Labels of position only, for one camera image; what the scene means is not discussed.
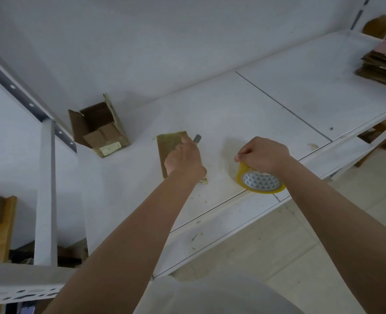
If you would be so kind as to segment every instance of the white label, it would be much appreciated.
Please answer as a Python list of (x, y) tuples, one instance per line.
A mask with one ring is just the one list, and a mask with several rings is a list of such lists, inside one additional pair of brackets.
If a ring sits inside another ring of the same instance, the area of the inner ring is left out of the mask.
[(122, 145), (120, 142), (115, 142), (109, 145), (106, 145), (105, 147), (100, 148), (100, 151), (103, 153), (104, 156), (109, 155), (110, 153), (113, 153), (114, 151), (120, 149)]

